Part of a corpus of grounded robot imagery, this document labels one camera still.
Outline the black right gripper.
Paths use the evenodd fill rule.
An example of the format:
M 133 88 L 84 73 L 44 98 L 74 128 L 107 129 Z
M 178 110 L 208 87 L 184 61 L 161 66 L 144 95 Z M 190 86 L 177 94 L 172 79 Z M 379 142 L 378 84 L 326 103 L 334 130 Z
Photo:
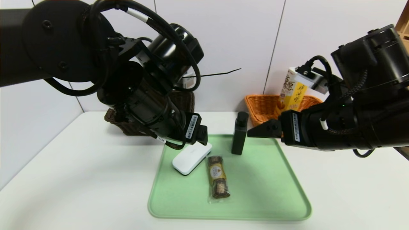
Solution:
M 247 131 L 247 137 L 281 138 L 288 146 L 310 150 L 352 150 L 353 136 L 334 135 L 323 130 L 320 118 L 328 103 L 314 105 L 301 112 L 282 112 L 280 121 L 271 119 Z

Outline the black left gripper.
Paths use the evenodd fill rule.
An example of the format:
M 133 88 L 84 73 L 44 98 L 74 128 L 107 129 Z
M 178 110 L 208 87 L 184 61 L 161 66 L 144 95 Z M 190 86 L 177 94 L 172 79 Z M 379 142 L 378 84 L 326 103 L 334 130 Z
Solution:
M 179 124 L 183 130 L 181 134 L 177 128 L 172 133 L 172 140 L 182 142 L 185 137 L 187 144 L 194 144 L 196 141 L 204 146 L 208 144 L 208 128 L 200 125 L 201 117 L 193 112 L 172 112 L 172 121 Z

